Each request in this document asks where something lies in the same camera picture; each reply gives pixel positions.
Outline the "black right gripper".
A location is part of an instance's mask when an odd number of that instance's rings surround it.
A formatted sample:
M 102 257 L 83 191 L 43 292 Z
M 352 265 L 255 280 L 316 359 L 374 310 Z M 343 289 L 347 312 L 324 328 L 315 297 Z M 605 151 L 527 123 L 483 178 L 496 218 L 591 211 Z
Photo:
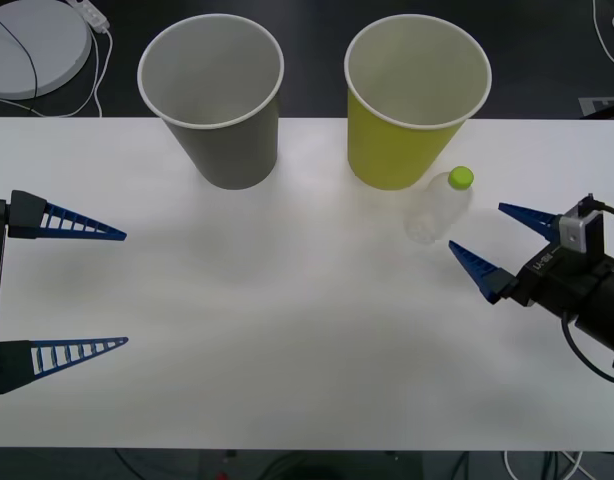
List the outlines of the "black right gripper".
M 560 243 L 561 214 L 508 203 L 500 203 L 498 210 L 549 243 Z M 449 241 L 448 246 L 490 304 L 509 298 L 515 290 L 518 304 L 538 304 L 557 317 L 580 313 L 601 284 L 614 274 L 613 257 L 607 254 L 594 257 L 555 244 L 530 259 L 516 277 L 454 241 Z

